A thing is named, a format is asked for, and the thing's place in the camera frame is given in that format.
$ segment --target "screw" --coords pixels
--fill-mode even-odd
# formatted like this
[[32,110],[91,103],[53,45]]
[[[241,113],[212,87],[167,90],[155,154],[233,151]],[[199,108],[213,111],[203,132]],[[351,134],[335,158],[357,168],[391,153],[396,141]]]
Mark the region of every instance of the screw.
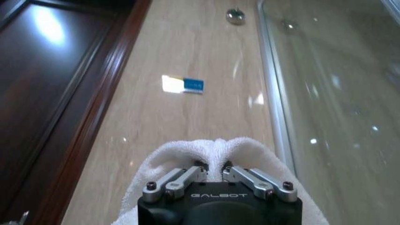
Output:
[[273,196],[273,189],[268,189],[265,192],[265,200],[269,201],[272,199]]
[[148,189],[149,191],[156,190],[156,188],[157,188],[157,183],[153,182],[153,181],[151,181],[151,182],[148,182],[148,183],[145,184],[145,187],[147,187],[147,189]]
[[283,183],[283,189],[288,190],[288,191],[292,191],[293,190],[293,183],[289,182],[289,181],[285,181]]
[[265,183],[259,183],[259,186],[264,188],[264,187],[268,186],[268,184],[265,184]]

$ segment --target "white towel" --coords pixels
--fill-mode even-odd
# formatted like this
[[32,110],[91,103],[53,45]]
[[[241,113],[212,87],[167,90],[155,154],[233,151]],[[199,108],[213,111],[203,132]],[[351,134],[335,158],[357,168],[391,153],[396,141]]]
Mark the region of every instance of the white towel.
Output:
[[195,161],[209,165],[208,181],[221,181],[221,168],[229,160],[243,168],[259,168],[279,180],[288,180],[303,200],[303,224],[329,224],[303,185],[273,152],[256,140],[241,137],[229,141],[217,139],[169,142],[144,160],[121,202],[120,217],[113,225],[137,224],[137,199],[148,181],[157,180],[173,168],[189,168]]

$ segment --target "glass shower door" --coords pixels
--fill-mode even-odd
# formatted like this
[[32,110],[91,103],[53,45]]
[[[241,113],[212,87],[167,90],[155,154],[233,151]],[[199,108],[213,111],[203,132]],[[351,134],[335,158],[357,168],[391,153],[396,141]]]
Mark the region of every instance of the glass shower door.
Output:
[[392,0],[265,0],[297,177],[331,224],[399,224],[400,26]]

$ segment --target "wooden trim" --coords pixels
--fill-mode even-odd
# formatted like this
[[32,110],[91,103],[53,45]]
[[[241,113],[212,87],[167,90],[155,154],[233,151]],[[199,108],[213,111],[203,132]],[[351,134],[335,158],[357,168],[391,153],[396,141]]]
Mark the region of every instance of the wooden trim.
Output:
[[9,21],[13,19],[15,15],[25,8],[29,0],[20,0],[19,3],[9,9],[8,13],[0,20],[0,30],[5,27]]
[[41,202],[33,224],[61,223],[149,5],[151,0],[137,0],[124,23],[119,39],[103,66],[104,79],[97,94],[91,100],[85,119],[68,147],[64,166],[57,172],[56,179]]
[[116,16],[116,14],[109,10],[104,10],[91,6],[83,6],[80,4],[71,3],[67,1],[65,2],[60,2],[56,0],[28,0],[28,1],[31,4],[40,5],[40,6],[48,6],[53,8],[65,9],[65,10],[81,11],[81,12],[87,12],[87,13],[92,13],[108,17]]

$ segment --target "wooden door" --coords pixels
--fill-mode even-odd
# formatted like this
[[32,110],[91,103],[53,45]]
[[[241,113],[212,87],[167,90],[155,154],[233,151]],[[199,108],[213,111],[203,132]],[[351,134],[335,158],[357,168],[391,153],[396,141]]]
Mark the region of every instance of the wooden door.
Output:
[[[93,2],[0,5],[0,223],[24,211],[28,222],[60,222],[72,196],[149,1],[135,12],[133,1]],[[72,185],[57,189],[63,179]],[[59,191],[63,205],[48,220],[40,210],[60,204],[49,202]]]

